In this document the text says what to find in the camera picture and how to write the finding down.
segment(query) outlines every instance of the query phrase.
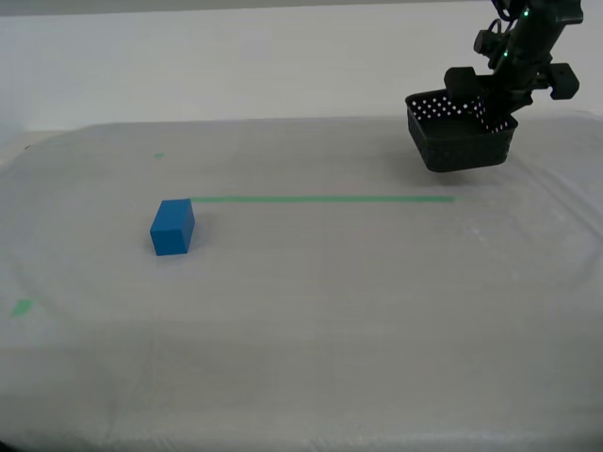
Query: blue cube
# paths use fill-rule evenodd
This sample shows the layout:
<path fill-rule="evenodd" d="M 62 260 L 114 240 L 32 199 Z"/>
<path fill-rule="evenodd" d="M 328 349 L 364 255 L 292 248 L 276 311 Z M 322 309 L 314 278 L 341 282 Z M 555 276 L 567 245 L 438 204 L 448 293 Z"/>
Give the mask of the blue cube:
<path fill-rule="evenodd" d="M 151 238 L 157 256 L 186 254 L 195 227 L 190 200 L 161 202 L 151 226 Z"/>

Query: green tape line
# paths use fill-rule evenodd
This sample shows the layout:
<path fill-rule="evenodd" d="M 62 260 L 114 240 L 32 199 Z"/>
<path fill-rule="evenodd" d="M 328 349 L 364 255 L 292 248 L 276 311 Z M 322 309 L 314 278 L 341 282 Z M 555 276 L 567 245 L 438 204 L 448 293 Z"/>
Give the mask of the green tape line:
<path fill-rule="evenodd" d="M 21 315 L 25 315 L 29 312 L 29 310 L 34 305 L 34 302 L 31 299 L 20 299 L 15 304 L 15 307 L 12 309 L 13 317 L 20 317 Z"/>
<path fill-rule="evenodd" d="M 193 196 L 192 202 L 320 203 L 320 202 L 454 202 L 453 196 Z"/>

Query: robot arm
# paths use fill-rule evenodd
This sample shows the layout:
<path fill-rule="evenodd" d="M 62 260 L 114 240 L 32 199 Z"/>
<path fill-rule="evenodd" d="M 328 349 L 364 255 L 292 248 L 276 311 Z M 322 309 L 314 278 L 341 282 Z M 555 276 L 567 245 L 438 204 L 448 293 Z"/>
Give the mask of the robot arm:
<path fill-rule="evenodd" d="M 480 31 L 474 50 L 488 57 L 494 73 L 476 76 L 473 68 L 450 69 L 445 77 L 450 97 L 480 95 L 488 113 L 498 116 L 531 105 L 534 89 L 552 88 L 555 100 L 574 97 L 578 79 L 568 64 L 551 64 L 550 52 L 567 25 L 582 23 L 580 0 L 492 2 L 500 19 Z M 501 20 L 509 23 L 504 33 Z"/>
<path fill-rule="evenodd" d="M 446 89 L 406 99 L 409 130 L 428 169 L 437 172 L 499 165 L 507 158 L 517 121 L 535 89 L 552 88 L 555 100 L 571 99 L 579 81 L 550 54 L 566 26 L 581 24 L 580 0 L 492 0 L 500 19 L 482 30 L 475 51 L 493 73 L 452 68 Z M 502 31 L 502 21 L 508 23 Z"/>

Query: black basket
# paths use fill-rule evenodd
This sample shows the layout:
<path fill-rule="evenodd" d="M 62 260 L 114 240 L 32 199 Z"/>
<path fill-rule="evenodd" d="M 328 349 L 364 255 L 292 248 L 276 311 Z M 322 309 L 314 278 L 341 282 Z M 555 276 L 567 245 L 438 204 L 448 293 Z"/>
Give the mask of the black basket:
<path fill-rule="evenodd" d="M 408 128 L 427 168 L 435 172 L 499 165 L 507 159 L 517 121 L 491 123 L 481 98 L 452 102 L 445 89 L 406 98 Z"/>

